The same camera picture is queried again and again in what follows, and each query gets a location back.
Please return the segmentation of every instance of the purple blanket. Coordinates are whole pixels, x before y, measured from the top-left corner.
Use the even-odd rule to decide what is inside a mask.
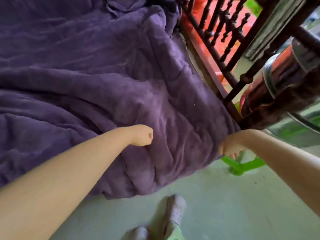
[[[170,39],[178,18],[174,0],[0,0],[0,187],[134,124],[152,145],[124,149],[92,195],[150,194],[218,159],[239,128]]]

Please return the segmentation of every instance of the bed frame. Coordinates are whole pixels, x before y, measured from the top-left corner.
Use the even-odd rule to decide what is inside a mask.
[[[222,84],[214,77],[211,78],[214,84],[211,89],[223,102],[224,106],[239,124],[241,129],[259,129],[262,130],[267,126],[270,126],[286,115],[287,112],[298,112],[308,105],[310,105],[314,99],[320,95],[320,66],[309,72],[300,84],[294,84],[283,89],[270,104],[262,104],[256,108],[253,112],[248,114],[246,117],[241,117],[238,110],[235,108],[232,100],[234,97],[245,87],[246,84],[250,84],[253,81],[254,75],[264,66],[266,61],[274,55],[275,51],[278,50],[290,36],[298,39],[304,46],[314,50],[316,54],[320,56],[320,42],[310,32],[306,31],[300,25],[306,20],[310,14],[320,5],[320,0],[305,0],[302,7],[292,17],[288,24],[282,29],[282,31],[274,38],[270,46],[263,52],[263,55],[254,62],[249,70],[240,76],[238,81],[231,73],[238,60],[241,58],[243,53],[246,51],[254,37],[258,34],[262,26],[265,24],[272,11],[280,0],[255,0],[260,7],[262,12],[256,19],[255,23],[251,27],[250,31],[246,36],[243,36],[242,28],[246,23],[248,16],[246,15],[242,19],[242,23],[239,27],[236,27],[236,20],[238,19],[239,12],[244,7],[247,0],[240,0],[236,11],[233,15],[229,16],[229,9],[234,0],[228,0],[228,6],[226,10],[222,10],[222,6],[226,0],[218,0],[212,18],[210,20],[208,28],[205,30],[205,23],[208,18],[208,13],[213,0],[208,0],[203,10],[202,18],[200,23],[197,22],[192,14],[192,9],[195,0],[176,0],[179,6],[182,8],[182,12],[186,15],[194,29],[197,31],[201,40],[205,44],[206,48],[210,52],[212,58],[217,63],[223,76],[226,78],[232,90],[229,94],[223,93],[224,88]],[[214,32],[214,27],[219,17],[219,23]],[[224,54],[220,56],[215,49],[215,42],[223,28],[226,26],[226,32],[224,37],[227,37],[231,33],[231,40],[224,51]],[[224,61],[228,56],[231,48],[235,45],[236,41],[240,42],[240,45],[230,61],[225,64]]]

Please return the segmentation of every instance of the bed rail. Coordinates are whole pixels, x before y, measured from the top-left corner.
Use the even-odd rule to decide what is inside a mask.
[[[275,53],[276,50],[278,50],[282,46],[282,44],[286,42],[286,40],[290,36],[294,36],[303,45],[305,45],[308,48],[312,48],[315,51],[315,53],[317,53],[320,56],[319,40],[300,26],[304,22],[304,20],[306,20],[308,16],[318,7],[318,5],[320,5],[320,0],[305,0],[304,4],[299,9],[299,11],[282,29],[282,31],[275,37],[275,39],[271,42],[269,48],[267,48],[264,51],[262,57],[259,58],[246,73],[240,76],[239,81],[237,81],[237,79],[231,73],[232,69],[234,68],[238,60],[241,58],[243,53],[246,51],[250,43],[253,41],[254,37],[263,27],[263,25],[265,24],[265,22],[267,21],[267,19],[269,18],[269,16],[271,15],[271,13],[273,12],[274,8],[280,0],[255,0],[258,3],[258,5],[262,7],[262,12],[258,16],[258,18],[256,19],[255,23],[253,24],[246,36],[243,35],[242,29],[243,26],[246,24],[250,16],[250,13],[246,13],[245,17],[242,19],[242,22],[238,27],[236,26],[236,21],[238,19],[240,11],[244,7],[244,4],[247,0],[240,0],[238,2],[236,11],[232,14],[231,17],[229,10],[234,0],[228,0],[228,4],[225,10],[222,10],[222,6],[226,0],[218,0],[212,18],[210,20],[209,26],[206,30],[204,29],[204,27],[213,0],[207,1],[202,13],[200,23],[197,22],[197,20],[192,14],[192,9],[195,0],[176,1],[181,6],[183,13],[186,15],[190,23],[193,25],[194,29],[197,31],[198,35],[202,39],[203,43],[210,52],[214,61],[217,63],[223,76],[226,78],[226,80],[232,87],[232,90],[226,97],[221,96],[221,94],[219,94],[219,97],[222,98],[222,101],[225,107],[227,108],[228,112],[239,123],[242,129],[264,129],[268,125],[275,123],[276,119],[279,118],[280,114],[283,114],[284,112],[296,112],[292,111],[292,108],[295,108],[295,106],[292,106],[293,104],[299,103],[301,105],[303,101],[306,101],[304,104],[308,104],[307,101],[310,101],[311,97],[313,98],[314,96],[317,96],[319,89],[317,86],[310,86],[310,84],[314,85],[314,82],[312,83],[309,78],[304,79],[302,84],[297,85],[295,88],[287,90],[286,99],[277,98],[278,96],[280,98],[284,97],[282,91],[275,98],[276,104],[274,102],[273,105],[261,105],[256,109],[256,111],[253,111],[244,118],[240,116],[240,114],[237,112],[232,103],[234,97],[245,87],[246,84],[250,84],[253,81],[254,75],[264,66],[266,61]],[[216,31],[214,32],[214,27],[218,21],[218,18],[219,23],[216,28]],[[214,46],[223,26],[225,26],[226,31],[223,34],[223,38],[221,41],[224,42],[229,34],[231,34],[231,39],[224,51],[224,54],[220,56]],[[234,55],[231,57],[230,61],[227,64],[225,64],[224,61],[226,60],[226,57],[230,53],[231,48],[235,45],[236,41],[240,42],[240,45],[234,53]],[[303,96],[299,95],[299,93],[297,92],[302,87],[308,88],[310,92],[303,94]]]

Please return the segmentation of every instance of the pant leg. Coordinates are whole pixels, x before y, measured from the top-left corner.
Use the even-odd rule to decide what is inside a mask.
[[[180,227],[174,222],[170,222],[163,240],[184,240]]]

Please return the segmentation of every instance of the foot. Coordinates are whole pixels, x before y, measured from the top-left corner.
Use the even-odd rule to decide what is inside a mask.
[[[186,208],[187,203],[182,196],[174,194],[168,198],[166,215],[162,222],[162,232],[164,234],[169,223],[175,223],[180,226]]]
[[[144,226],[139,227],[133,231],[131,239],[132,240],[148,240],[149,231]]]

